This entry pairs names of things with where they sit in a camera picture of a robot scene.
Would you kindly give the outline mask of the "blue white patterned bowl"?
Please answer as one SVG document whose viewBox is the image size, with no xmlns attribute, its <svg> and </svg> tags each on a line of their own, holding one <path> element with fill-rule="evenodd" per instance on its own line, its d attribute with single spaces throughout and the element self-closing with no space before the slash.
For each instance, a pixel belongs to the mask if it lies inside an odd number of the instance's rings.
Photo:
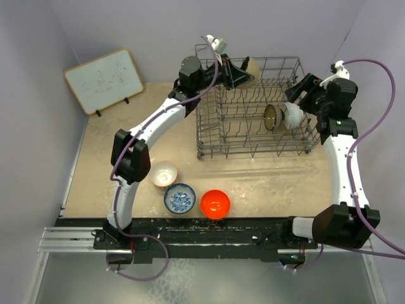
<svg viewBox="0 0 405 304">
<path fill-rule="evenodd" d="M 177 215 L 192 210 L 196 203 L 196 193 L 189 185 L 177 183 L 171 185 L 165 192 L 164 204 L 169 212 Z"/>
</svg>

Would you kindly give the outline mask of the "grey wire dish rack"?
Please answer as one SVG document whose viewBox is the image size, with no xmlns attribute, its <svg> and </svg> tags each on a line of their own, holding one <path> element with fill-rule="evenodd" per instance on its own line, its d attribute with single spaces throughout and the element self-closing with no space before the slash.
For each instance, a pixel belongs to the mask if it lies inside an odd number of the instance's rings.
<svg viewBox="0 0 405 304">
<path fill-rule="evenodd" d="M 259 80 L 248 89 L 228 91 L 222 86 L 210 90 L 196 108 L 197 158 L 222 155 L 228 158 L 258 153 L 310 153 L 320 141 L 315 117 L 304 114 L 296 129 L 287 129 L 284 121 L 267 130 L 263 114 L 267 105 L 281 107 L 284 116 L 285 90 L 304 77 L 297 56 L 257 57 Z"/>
</svg>

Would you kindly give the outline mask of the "white ceramic bowl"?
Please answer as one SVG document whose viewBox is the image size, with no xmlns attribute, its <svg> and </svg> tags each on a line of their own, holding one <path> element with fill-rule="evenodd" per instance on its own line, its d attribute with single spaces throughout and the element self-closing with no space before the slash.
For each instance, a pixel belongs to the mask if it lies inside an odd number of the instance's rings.
<svg viewBox="0 0 405 304">
<path fill-rule="evenodd" d="M 287 129 L 296 129 L 304 120 L 304 112 L 294 103 L 284 103 L 284 125 Z"/>
</svg>

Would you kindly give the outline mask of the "black glossy bowl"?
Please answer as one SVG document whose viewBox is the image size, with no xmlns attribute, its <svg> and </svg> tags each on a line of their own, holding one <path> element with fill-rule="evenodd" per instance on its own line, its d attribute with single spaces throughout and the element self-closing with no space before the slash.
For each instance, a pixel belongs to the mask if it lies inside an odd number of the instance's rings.
<svg viewBox="0 0 405 304">
<path fill-rule="evenodd" d="M 249 68 L 246 71 L 250 76 L 253 77 L 252 80 L 247 81 L 245 83 L 243 83 L 242 85 L 239 86 L 239 89 L 248 89 L 252 86 L 255 86 L 259 80 L 259 73 L 260 73 L 260 69 L 259 69 L 259 64 L 258 62 L 251 58 L 250 62 L 249 62 Z"/>
</svg>

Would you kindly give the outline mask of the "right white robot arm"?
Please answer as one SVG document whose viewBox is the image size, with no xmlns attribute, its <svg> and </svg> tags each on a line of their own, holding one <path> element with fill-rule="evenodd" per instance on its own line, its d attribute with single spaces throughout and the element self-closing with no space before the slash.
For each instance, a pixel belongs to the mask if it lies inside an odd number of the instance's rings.
<svg viewBox="0 0 405 304">
<path fill-rule="evenodd" d="M 357 153 L 350 151 L 358 138 L 357 123 L 349 116 L 357 93 L 357 85 L 349 79 L 337 77 L 323 84 L 312 73 L 285 91 L 288 102 L 316 117 L 332 181 L 328 208 L 315 217 L 290 217 L 290 227 L 281 233 L 289 248 L 308 238 L 318 244 L 360 249 L 371 235 L 363 221 L 373 228 L 380 223 L 380 212 L 370 208 L 362 189 Z"/>
</svg>

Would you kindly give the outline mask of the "orange bowl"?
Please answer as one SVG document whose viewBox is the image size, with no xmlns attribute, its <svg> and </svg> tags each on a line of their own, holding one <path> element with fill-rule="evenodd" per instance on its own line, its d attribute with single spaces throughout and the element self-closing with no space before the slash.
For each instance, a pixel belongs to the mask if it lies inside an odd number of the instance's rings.
<svg viewBox="0 0 405 304">
<path fill-rule="evenodd" d="M 212 189 L 202 195 L 200 209 L 205 217 L 211 220 L 221 220 L 230 212 L 231 201 L 225 192 Z"/>
</svg>

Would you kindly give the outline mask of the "beige white bowl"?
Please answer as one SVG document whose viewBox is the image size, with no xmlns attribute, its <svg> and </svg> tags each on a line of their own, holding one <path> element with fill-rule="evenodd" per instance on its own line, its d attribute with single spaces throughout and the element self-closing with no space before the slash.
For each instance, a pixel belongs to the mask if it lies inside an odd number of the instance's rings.
<svg viewBox="0 0 405 304">
<path fill-rule="evenodd" d="M 157 187 L 170 187 L 177 179 L 178 170 L 169 161 L 160 161 L 152 165 L 149 171 L 150 181 Z"/>
</svg>

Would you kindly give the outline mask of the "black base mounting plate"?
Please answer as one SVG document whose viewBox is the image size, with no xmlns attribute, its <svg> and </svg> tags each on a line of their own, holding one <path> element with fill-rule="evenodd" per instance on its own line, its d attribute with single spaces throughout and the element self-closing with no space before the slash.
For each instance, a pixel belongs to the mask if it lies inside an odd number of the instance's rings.
<svg viewBox="0 0 405 304">
<path fill-rule="evenodd" d="M 303 250 L 318 245 L 293 235 L 285 217 L 224 218 L 133 218 L 131 238 L 115 242 L 103 230 L 94 229 L 94 248 L 108 253 L 128 251 L 133 263 L 171 259 L 255 259 L 277 262 L 292 253 L 302 261 Z"/>
</svg>

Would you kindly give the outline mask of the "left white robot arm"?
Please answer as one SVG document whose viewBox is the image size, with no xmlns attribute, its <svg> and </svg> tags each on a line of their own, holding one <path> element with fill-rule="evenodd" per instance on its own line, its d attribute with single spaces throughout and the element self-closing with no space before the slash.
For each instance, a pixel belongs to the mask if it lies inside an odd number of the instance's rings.
<svg viewBox="0 0 405 304">
<path fill-rule="evenodd" d="M 245 89 L 253 86 L 258 79 L 258 62 L 250 56 L 237 66 L 226 54 L 222 54 L 215 56 L 214 63 L 208 68 L 203 68 L 197 56 L 186 57 L 163 104 L 138 126 L 116 132 L 110 175 L 116 183 L 116 190 L 111 211 L 103 225 L 108 241 L 115 248 L 124 248 L 130 242 L 135 195 L 140 182 L 151 169 L 149 151 L 156 141 L 170 127 L 191 114 L 214 86 L 222 85 L 228 90 Z"/>
</svg>

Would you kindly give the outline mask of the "small whiteboard with wood frame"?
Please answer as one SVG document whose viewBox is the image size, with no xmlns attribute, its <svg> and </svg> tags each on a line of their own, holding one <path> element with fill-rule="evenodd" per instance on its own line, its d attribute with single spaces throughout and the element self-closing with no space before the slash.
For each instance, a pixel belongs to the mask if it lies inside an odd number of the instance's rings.
<svg viewBox="0 0 405 304">
<path fill-rule="evenodd" d="M 63 74 L 84 113 L 93 115 L 144 90 L 130 51 L 119 49 Z"/>
</svg>

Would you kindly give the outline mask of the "brown rimmed cream bowl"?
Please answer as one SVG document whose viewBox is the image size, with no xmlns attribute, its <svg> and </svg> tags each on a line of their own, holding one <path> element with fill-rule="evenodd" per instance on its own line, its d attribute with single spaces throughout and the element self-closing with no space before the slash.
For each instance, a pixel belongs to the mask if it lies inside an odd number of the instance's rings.
<svg viewBox="0 0 405 304">
<path fill-rule="evenodd" d="M 267 130 L 274 130 L 281 126 L 284 120 L 284 114 L 281 107 L 269 104 L 263 114 L 264 125 Z"/>
</svg>

